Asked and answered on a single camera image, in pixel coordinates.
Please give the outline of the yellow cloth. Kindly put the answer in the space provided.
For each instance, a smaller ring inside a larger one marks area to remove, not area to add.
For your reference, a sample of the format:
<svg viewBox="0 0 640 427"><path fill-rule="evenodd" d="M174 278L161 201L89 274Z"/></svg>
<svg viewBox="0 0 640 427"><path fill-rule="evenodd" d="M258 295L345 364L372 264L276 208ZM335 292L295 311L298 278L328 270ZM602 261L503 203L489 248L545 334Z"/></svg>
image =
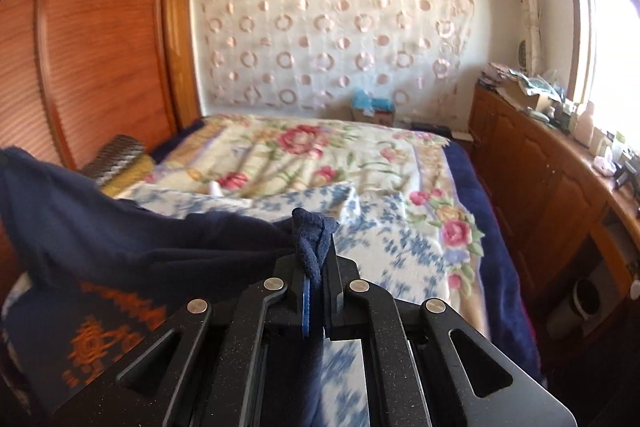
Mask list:
<svg viewBox="0 0 640 427"><path fill-rule="evenodd" d="M128 188L144 181L154 170L155 162L149 155L142 155L136 159L129 167L100 188L100 191L111 197L125 192Z"/></svg>

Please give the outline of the blue white floral sheet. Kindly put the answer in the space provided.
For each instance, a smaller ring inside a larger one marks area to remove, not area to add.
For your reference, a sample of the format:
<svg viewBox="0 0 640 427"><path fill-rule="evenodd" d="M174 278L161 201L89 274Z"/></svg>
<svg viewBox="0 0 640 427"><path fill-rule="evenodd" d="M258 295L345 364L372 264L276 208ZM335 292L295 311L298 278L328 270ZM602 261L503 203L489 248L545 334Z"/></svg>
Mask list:
<svg viewBox="0 0 640 427"><path fill-rule="evenodd" d="M147 210L173 218L226 210L276 222L290 217L298 207L320 212L340 224L334 234L336 253L354 260L365 280L409 303L423 303L430 297L445 301L450 298L444 247L435 228L414 225L407 201L398 192L358 193L354 184L341 182L249 199L214 197L140 183L125 197ZM323 343L320 424L370 424L362 349L357 340Z"/></svg>

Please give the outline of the white bottle on sideboard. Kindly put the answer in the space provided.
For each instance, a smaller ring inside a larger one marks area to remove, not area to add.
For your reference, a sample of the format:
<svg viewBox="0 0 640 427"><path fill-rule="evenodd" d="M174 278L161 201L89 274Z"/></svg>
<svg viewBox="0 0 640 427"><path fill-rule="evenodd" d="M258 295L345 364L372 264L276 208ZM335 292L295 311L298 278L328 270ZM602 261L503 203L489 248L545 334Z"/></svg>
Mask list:
<svg viewBox="0 0 640 427"><path fill-rule="evenodd" d="M574 128L574 139L585 147L590 145L593 137L593 114L594 104L588 101L582 113L578 115Z"/></svg>

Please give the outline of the sheer circle-patterned curtain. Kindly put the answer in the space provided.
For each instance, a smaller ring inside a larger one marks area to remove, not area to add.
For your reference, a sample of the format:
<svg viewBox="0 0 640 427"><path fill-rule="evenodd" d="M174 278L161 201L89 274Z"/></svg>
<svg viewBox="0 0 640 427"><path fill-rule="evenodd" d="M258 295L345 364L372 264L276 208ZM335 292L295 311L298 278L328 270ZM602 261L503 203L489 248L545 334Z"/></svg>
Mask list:
<svg viewBox="0 0 640 427"><path fill-rule="evenodd" d="M209 110L338 116L365 94L450 124L474 0L194 0Z"/></svg>

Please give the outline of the clutter pile on sideboard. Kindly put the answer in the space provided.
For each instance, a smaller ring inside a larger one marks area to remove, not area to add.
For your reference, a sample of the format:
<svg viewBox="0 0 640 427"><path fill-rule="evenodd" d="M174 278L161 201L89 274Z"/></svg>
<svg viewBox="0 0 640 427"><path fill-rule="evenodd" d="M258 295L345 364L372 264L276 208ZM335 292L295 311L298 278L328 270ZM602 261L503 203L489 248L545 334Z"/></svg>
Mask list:
<svg viewBox="0 0 640 427"><path fill-rule="evenodd" d="M496 91L510 104L529 107L537 112L544 112L548 107L562 102L558 91L544 78L529 77L502 64L488 63L478 81Z"/></svg>

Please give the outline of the navy T-shirt orange print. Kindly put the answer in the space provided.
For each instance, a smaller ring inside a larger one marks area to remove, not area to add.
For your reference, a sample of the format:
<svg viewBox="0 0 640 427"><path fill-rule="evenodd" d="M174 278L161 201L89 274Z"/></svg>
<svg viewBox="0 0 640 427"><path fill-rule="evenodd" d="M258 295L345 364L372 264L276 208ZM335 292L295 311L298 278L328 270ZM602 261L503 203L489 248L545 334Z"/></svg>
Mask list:
<svg viewBox="0 0 640 427"><path fill-rule="evenodd" d="M277 222L219 210L166 217L17 147L1 153L1 222L32 283L3 325L48 412L190 300L240 295L280 258L294 256L318 289L337 230L303 208Z"/></svg>

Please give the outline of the wooden sideboard cabinet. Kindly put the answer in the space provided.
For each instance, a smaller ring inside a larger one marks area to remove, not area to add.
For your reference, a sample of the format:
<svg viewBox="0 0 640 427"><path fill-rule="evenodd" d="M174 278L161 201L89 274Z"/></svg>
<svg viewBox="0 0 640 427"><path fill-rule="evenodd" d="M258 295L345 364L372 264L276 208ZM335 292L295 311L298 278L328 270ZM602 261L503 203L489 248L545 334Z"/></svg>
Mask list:
<svg viewBox="0 0 640 427"><path fill-rule="evenodd" d="M483 87L469 132L544 365L558 364L639 310L632 193L600 176L588 150Z"/></svg>

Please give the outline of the dark circle-patterned cloth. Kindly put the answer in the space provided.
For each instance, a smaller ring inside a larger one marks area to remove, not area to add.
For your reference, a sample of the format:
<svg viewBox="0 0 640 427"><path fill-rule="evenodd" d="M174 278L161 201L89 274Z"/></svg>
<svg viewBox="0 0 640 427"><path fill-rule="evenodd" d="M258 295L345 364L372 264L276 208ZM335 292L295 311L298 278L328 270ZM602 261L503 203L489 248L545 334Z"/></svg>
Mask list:
<svg viewBox="0 0 640 427"><path fill-rule="evenodd" d="M102 187L144 155L144 145L130 135L118 134L99 150L96 157L80 170L96 186Z"/></svg>

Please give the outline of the floral pink bed blanket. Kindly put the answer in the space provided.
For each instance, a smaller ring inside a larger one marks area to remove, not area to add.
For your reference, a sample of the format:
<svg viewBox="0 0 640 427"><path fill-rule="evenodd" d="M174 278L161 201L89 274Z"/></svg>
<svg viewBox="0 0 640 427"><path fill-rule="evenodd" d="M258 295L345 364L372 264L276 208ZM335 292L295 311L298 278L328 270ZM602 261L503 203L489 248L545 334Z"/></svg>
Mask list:
<svg viewBox="0 0 640 427"><path fill-rule="evenodd" d="M530 376L535 334L488 197L463 148L442 133L356 122L215 115L152 154L140 183L214 197L300 192L341 182L398 192L444 247L447 303Z"/></svg>

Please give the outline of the blue tissue box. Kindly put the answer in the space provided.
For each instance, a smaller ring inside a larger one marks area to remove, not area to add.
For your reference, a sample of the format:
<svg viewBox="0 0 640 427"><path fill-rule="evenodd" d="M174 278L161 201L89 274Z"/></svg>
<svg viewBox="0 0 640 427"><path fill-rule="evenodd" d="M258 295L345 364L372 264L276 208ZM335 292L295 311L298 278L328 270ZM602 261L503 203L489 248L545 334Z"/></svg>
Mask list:
<svg viewBox="0 0 640 427"><path fill-rule="evenodd" d="M375 98L366 91L356 90L350 98L352 120L365 124L392 127L395 120L395 104L389 98Z"/></svg>

